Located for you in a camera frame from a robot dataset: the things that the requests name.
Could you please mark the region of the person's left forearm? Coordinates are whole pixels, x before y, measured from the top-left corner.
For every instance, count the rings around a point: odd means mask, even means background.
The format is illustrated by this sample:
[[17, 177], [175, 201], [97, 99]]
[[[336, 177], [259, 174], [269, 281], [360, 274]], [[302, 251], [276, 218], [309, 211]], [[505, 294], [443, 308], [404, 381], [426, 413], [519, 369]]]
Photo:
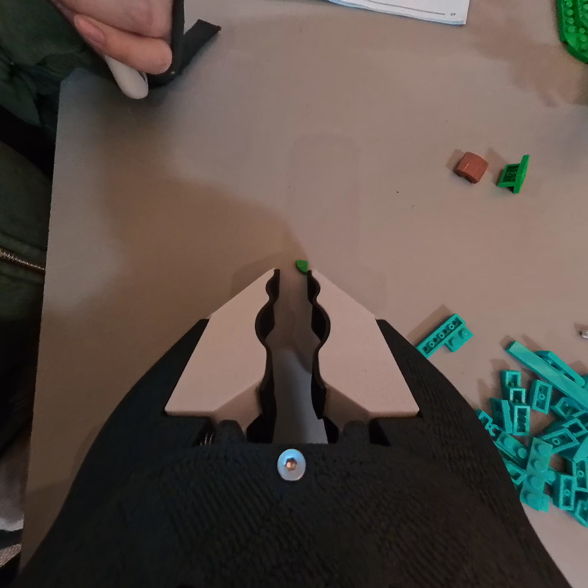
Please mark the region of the person's left forearm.
[[113, 81], [106, 63], [50, 1], [1, 1], [1, 106], [55, 132], [62, 82], [77, 69]]

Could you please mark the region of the brown lego slope piece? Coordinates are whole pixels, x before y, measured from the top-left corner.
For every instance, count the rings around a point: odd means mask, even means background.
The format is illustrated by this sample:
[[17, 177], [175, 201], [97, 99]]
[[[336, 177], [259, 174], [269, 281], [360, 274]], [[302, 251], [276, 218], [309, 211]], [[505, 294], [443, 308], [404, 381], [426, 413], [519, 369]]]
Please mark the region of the brown lego slope piece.
[[489, 163], [473, 152], [465, 152], [453, 168], [455, 175], [475, 184], [479, 183], [486, 171]]

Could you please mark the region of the pile of teal lego pieces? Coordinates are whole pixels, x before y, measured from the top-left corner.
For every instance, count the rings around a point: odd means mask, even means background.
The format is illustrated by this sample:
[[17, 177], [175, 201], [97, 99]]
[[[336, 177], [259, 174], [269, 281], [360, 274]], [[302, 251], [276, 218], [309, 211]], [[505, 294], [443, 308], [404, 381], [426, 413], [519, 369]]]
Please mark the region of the pile of teal lego pieces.
[[521, 503], [550, 506], [587, 528], [587, 375], [551, 350], [518, 341], [506, 352], [531, 375], [499, 373], [498, 398], [476, 416], [503, 460]]

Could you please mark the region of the green lego plant with flower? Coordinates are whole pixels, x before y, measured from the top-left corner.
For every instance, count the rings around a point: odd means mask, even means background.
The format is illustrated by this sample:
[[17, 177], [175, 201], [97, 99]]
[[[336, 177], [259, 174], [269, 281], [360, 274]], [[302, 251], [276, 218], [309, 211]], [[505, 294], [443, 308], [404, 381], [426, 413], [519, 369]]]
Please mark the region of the green lego plant with flower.
[[587, 1], [555, 1], [559, 38], [568, 53], [587, 63]]

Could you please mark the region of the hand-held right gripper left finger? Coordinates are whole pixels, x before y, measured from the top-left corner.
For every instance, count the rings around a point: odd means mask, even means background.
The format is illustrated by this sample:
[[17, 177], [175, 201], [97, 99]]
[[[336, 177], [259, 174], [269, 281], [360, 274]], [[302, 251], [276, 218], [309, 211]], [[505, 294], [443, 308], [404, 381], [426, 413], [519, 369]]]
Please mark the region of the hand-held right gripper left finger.
[[207, 319], [165, 406], [170, 416], [232, 420], [248, 440], [270, 443], [276, 399], [272, 352], [281, 272], [270, 269]]

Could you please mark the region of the person's left hand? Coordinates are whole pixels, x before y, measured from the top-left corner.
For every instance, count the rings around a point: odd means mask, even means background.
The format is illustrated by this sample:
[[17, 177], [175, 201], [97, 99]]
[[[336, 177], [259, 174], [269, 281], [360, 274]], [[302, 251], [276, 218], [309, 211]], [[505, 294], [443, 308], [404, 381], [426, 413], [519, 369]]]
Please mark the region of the person's left hand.
[[172, 63], [173, 1], [52, 1], [99, 55], [159, 75]]

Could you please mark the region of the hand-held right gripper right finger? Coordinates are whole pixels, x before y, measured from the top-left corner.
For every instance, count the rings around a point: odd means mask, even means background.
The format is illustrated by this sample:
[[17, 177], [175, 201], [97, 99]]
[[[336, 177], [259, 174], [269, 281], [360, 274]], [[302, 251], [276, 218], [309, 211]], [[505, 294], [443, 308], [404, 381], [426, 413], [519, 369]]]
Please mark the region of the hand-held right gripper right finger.
[[307, 273], [313, 352], [311, 396], [328, 442], [348, 423], [411, 418], [419, 407], [376, 316], [328, 278]]

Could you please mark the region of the green lego bracket piece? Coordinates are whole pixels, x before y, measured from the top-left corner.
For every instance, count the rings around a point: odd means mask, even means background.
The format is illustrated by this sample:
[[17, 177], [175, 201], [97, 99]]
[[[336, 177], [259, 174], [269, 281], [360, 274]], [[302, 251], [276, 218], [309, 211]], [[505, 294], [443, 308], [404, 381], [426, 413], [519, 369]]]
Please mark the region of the green lego bracket piece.
[[529, 167], [530, 155], [526, 154], [517, 164], [507, 164], [502, 170], [497, 187], [509, 189], [513, 194], [519, 194], [525, 183]]

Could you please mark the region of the lego instruction booklet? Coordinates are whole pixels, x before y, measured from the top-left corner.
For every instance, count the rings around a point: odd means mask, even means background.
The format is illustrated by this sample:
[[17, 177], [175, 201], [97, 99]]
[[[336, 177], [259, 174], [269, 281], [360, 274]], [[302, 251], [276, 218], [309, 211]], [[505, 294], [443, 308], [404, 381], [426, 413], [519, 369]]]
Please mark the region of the lego instruction booklet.
[[353, 9], [445, 25], [465, 25], [470, 1], [330, 1]]

